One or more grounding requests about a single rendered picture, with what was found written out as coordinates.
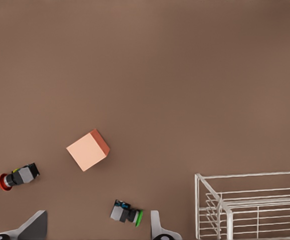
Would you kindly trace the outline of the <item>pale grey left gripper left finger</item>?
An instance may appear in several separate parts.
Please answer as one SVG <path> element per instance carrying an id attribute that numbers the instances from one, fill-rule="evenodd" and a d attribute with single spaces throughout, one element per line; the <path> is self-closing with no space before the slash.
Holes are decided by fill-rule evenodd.
<path id="1" fill-rule="evenodd" d="M 0 240 L 45 240 L 47 211 L 39 210 L 17 229 L 0 233 Z"/>

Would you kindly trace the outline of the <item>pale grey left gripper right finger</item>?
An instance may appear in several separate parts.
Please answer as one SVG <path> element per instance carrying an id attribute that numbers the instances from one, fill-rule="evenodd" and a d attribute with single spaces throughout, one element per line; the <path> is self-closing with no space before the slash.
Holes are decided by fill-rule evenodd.
<path id="1" fill-rule="evenodd" d="M 150 212 L 151 217 L 151 240 L 182 240 L 179 233 L 162 228 L 160 216 L 157 210 Z"/>

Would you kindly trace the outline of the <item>orange cube block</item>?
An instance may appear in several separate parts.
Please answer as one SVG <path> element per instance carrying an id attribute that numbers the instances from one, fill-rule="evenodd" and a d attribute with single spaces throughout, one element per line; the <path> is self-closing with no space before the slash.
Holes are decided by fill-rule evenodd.
<path id="1" fill-rule="evenodd" d="M 110 147 L 97 129 L 93 129 L 68 147 L 66 150 L 84 172 L 106 158 Z"/>

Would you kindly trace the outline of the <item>green button switch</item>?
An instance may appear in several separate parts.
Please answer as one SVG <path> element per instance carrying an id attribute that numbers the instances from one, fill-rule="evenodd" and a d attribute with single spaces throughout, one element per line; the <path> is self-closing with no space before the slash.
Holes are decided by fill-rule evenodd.
<path id="1" fill-rule="evenodd" d="M 138 227 L 143 218 L 143 210 L 133 208 L 130 204 L 116 199 L 110 214 L 110 218 L 122 223 L 129 221 Z"/>

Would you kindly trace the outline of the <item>red button switch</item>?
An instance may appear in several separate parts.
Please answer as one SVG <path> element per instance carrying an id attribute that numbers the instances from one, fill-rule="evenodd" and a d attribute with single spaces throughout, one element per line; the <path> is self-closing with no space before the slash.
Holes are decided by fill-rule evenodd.
<path id="1" fill-rule="evenodd" d="M 0 175 L 0 188 L 3 191 L 10 191 L 13 186 L 27 184 L 33 181 L 40 173 L 35 163 L 27 164 L 13 170 L 11 173 Z"/>

